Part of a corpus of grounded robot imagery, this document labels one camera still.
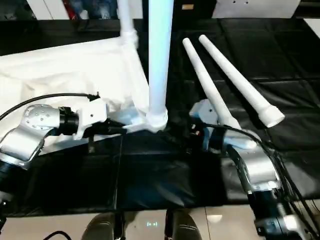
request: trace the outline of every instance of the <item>white pole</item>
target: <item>white pole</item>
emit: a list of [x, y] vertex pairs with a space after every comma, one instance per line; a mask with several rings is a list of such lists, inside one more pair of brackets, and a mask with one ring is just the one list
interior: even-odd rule
[[138, 46], [137, 31], [134, 27], [134, 22], [130, 14], [130, 5], [128, 0], [117, 0], [118, 4], [118, 16], [120, 19], [120, 35], [124, 42], [131, 42]]
[[238, 121], [231, 115], [228, 107], [226, 106], [216, 85], [212, 81], [209, 73], [207, 72], [207, 69], [202, 63], [199, 55], [197, 54], [189, 38], [183, 39], [182, 43], [190, 58], [195, 73], [200, 80], [205, 95], [209, 99], [210, 103], [212, 104], [218, 115], [219, 123], [221, 125], [228, 125], [233, 128], [241, 129]]
[[255, 109], [260, 120], [267, 128], [277, 125], [285, 118], [285, 115], [276, 106], [271, 105], [205, 35], [201, 35], [199, 41]]
[[149, 124], [163, 129], [174, 0], [149, 0]]

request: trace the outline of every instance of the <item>black fabric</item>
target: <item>black fabric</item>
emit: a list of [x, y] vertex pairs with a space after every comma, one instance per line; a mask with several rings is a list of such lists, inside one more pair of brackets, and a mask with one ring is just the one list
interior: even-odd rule
[[[119, 22], [0, 23], [6, 55], [119, 35]], [[136, 22], [148, 75], [148, 30]], [[206, 34], [286, 116], [266, 129], [198, 41]], [[168, 130], [186, 134], [188, 112], [206, 98], [182, 45], [189, 37], [233, 116], [280, 151], [306, 198], [320, 196], [320, 40], [302, 19], [208, 19], [174, 26], [167, 83]], [[8, 216], [203, 207], [247, 203], [235, 167], [189, 154], [164, 133], [146, 131], [38, 157]]]

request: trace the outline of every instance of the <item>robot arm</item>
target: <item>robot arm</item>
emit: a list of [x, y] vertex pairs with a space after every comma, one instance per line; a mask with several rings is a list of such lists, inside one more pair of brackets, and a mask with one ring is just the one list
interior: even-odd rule
[[285, 199], [278, 173], [260, 146], [241, 149], [228, 145], [226, 152], [235, 163], [239, 179], [254, 213], [259, 236], [268, 239], [308, 240], [301, 220]]
[[19, 190], [46, 137], [63, 134], [80, 140], [94, 134], [124, 134], [127, 131], [122, 126], [107, 118], [107, 106], [101, 98], [86, 103], [77, 112], [45, 104], [28, 106], [19, 126], [0, 141], [0, 203], [10, 202]]

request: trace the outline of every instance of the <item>black tablecloth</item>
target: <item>black tablecloth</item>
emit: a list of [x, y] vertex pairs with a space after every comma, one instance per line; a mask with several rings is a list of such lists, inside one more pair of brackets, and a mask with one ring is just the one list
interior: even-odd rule
[[[148, 74], [148, 32], [136, 22], [139, 56]], [[0, 23], [0, 54], [119, 35], [117, 21]], [[198, 41], [213, 41], [254, 87], [284, 114], [266, 129], [257, 113]], [[188, 112], [206, 98], [182, 45], [189, 37], [232, 115], [280, 151], [306, 198], [320, 196], [320, 40], [302, 19], [201, 20], [172, 31], [167, 83], [168, 128], [188, 126]], [[246, 203], [235, 167], [208, 153], [188, 154], [147, 131], [38, 157], [8, 216], [167, 209]]]

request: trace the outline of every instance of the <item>white fabric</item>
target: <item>white fabric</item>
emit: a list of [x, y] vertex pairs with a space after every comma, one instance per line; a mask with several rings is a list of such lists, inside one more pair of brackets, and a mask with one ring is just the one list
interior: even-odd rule
[[[148, 108], [149, 86], [138, 54], [133, 46], [123, 46], [120, 38], [0, 57], [0, 114], [37, 96], [97, 92], [108, 104], [109, 112], [122, 110], [133, 104], [141, 111]], [[76, 111], [87, 101], [85, 97], [55, 97], [38, 103], [71, 107]], [[0, 122], [0, 137], [20, 123], [25, 109], [26, 107], [22, 107], [16, 110]], [[48, 137], [43, 153], [86, 142], [65, 142], [71, 139], [72, 137], [67, 136]]]

